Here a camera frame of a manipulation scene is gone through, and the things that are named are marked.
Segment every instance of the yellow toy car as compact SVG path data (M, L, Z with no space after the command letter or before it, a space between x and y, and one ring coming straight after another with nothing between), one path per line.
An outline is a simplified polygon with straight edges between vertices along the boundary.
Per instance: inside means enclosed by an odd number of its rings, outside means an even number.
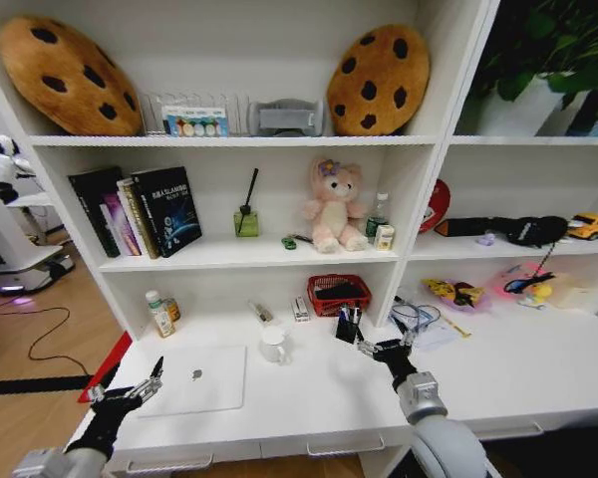
M598 214L595 212L581 212L576 214L570 222L567 234L578 239L592 241L598 237Z

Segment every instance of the cookie pillow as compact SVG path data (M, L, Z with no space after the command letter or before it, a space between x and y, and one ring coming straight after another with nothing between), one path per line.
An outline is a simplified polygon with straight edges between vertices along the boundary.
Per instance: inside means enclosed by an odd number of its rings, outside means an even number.
M50 18L13 18L0 32L0 54L18 92L67 132L131 135L142 127L131 82L74 28Z
M328 86L338 134L391 134L421 105L430 77L423 37L404 25L368 32L350 47Z

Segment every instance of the black glove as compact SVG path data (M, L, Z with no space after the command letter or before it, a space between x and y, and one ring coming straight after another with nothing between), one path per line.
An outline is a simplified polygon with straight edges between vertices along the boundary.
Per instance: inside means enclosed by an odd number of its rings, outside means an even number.
M385 363L394 378L392 388L397 391L399 385L406 381L408 375L417 373L417 369L410 363L410 347L401 345L399 339L377 343L381 350L374 352L373 359Z
M71 443L66 452L76 448L92 448L107 455L107 461L113 455L113 444L118 438L118 430L125 416L142 406L142 398L124 398L124 394L132 390L128 388L116 388L105 392L104 399L91 405L95 413L93 420L89 423L87 430L81 438Z

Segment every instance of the black book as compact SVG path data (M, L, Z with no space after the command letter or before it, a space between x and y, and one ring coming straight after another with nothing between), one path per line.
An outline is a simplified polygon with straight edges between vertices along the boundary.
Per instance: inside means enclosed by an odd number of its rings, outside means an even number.
M134 172L132 178L163 257L201 236L183 166Z
M118 192L117 181L122 179L118 166L96 169L69 176L69 181L86 212L105 253L109 257L118 257L120 250L107 225L100 205L104 203L102 195L107 192Z

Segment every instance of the red object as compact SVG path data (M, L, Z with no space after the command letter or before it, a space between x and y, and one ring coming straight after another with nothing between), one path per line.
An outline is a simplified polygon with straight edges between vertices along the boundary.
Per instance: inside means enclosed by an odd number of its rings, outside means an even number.
M361 289L363 291L362 294L359 297L346 299L317 299L317 295L315 294L316 289L332 289L346 283ZM366 283L359 276L330 274L328 276L314 276L308 279L308 297L318 316L335 317L339 315L339 309L344 304L348 304L349 307L356 307L359 304L359 307L365 311L370 304L372 294Z
M87 390L92 386L95 386L98 383L100 383L104 375L106 375L109 372L109 370L111 370L111 368L120 363L122 357L127 352L132 343L133 340L131 339L129 333L124 332L118 340L118 342L113 346L113 348L109 352L109 355L104 359L104 361L100 365L100 368L98 368L98 371L96 371L96 374L93 375L87 387L84 390L82 390L80 398L78 398L79 403L89 403L89 398L87 397Z
M448 185L437 179L435 190L432 192L428 209L423 218L423 223L419 228L419 234L429 231L441 222L443 216L448 212L450 198Z

